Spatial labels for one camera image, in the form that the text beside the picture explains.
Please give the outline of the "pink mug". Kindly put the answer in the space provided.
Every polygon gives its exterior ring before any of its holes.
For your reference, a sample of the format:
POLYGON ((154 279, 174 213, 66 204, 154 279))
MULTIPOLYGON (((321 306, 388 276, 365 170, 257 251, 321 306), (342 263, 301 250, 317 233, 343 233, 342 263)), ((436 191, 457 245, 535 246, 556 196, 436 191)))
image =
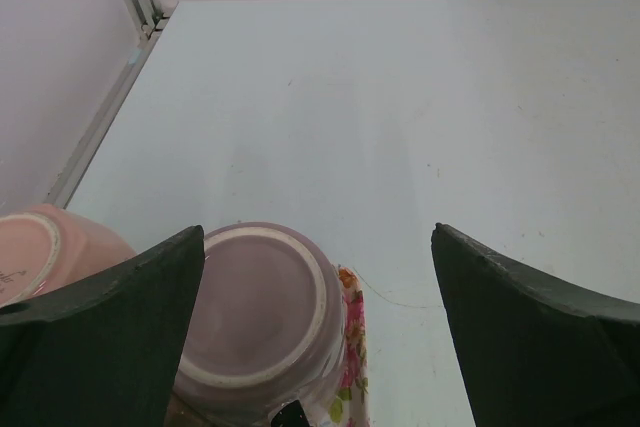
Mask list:
POLYGON ((1 305, 43 295, 136 256, 114 231, 51 204, 1 218, 1 305))

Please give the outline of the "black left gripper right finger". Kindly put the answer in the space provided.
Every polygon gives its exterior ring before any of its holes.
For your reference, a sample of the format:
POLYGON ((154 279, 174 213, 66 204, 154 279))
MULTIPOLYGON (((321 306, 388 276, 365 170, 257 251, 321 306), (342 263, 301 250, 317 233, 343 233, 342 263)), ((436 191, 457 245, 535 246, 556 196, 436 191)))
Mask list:
POLYGON ((639 306, 439 224, 439 290, 478 426, 636 426, 639 306))

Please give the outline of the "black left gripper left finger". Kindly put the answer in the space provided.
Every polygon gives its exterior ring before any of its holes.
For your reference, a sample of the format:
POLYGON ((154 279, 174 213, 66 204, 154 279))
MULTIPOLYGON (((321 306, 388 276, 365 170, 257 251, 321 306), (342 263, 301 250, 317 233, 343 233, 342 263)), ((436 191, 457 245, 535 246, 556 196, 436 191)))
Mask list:
POLYGON ((163 424, 204 267, 191 226, 1 310, 4 426, 163 424))

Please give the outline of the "purple mug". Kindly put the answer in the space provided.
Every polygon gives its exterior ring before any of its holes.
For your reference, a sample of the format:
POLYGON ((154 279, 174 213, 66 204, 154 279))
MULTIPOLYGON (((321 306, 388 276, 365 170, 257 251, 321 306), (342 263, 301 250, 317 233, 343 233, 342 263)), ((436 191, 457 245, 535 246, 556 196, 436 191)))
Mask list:
POLYGON ((177 395, 216 426, 267 426, 292 402, 321 425, 345 357, 336 268, 304 235, 265 222, 207 234, 204 254, 177 395))

